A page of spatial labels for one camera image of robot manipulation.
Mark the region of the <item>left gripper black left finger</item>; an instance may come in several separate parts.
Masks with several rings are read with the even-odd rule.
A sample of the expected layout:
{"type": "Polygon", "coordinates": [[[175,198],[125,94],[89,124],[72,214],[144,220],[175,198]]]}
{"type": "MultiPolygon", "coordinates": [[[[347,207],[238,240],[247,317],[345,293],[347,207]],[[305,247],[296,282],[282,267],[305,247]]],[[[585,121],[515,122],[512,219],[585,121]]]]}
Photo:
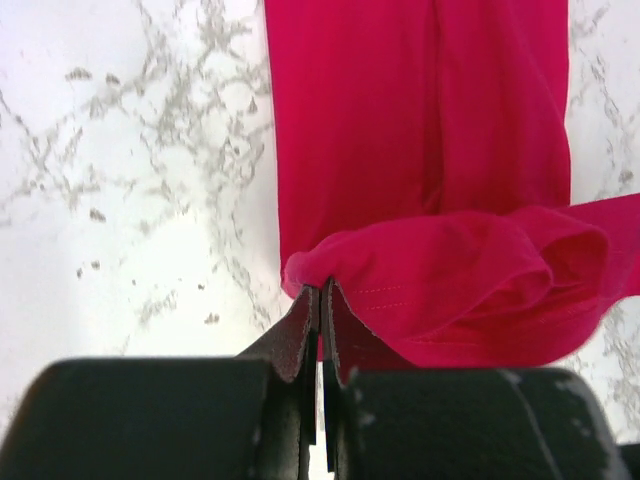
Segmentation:
{"type": "Polygon", "coordinates": [[[288,312],[238,358],[269,366],[251,479],[307,479],[316,443],[320,293],[300,290],[288,312]]]}

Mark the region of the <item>red t-shirt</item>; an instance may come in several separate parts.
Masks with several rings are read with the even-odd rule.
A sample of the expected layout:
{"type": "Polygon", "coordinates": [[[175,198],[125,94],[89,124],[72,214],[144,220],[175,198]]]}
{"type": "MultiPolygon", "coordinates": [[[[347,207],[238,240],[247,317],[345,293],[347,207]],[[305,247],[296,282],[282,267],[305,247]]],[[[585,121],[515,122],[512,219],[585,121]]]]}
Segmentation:
{"type": "Polygon", "coordinates": [[[570,202],[564,1],[269,1],[281,281],[420,367],[539,366],[639,292],[639,199],[570,202]]]}

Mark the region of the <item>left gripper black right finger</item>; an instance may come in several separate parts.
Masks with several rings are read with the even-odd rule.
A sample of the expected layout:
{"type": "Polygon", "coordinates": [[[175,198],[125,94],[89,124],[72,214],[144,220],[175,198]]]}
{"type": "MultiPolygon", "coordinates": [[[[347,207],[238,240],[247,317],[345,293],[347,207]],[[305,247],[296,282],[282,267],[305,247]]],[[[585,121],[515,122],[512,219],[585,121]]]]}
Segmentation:
{"type": "Polygon", "coordinates": [[[381,479],[376,470],[397,437],[391,415],[401,404],[389,389],[411,365],[356,316],[334,279],[322,287],[320,314],[329,471],[337,479],[381,479]]]}

